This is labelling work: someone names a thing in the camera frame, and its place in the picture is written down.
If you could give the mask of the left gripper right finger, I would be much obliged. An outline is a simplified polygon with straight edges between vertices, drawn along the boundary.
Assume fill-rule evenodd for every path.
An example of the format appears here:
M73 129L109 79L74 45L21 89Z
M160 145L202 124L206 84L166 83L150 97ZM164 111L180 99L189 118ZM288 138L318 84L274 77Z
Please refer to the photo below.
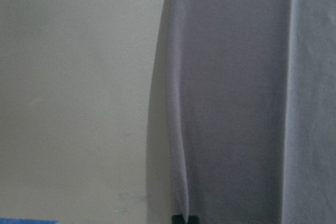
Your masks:
M200 224L198 216L189 216L187 224Z

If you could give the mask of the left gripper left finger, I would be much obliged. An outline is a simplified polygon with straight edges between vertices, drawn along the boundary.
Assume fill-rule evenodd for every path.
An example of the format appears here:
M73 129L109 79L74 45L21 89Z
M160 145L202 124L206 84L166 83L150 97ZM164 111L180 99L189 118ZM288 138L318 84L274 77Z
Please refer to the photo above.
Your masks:
M187 224L183 215L173 215L171 220L172 224Z

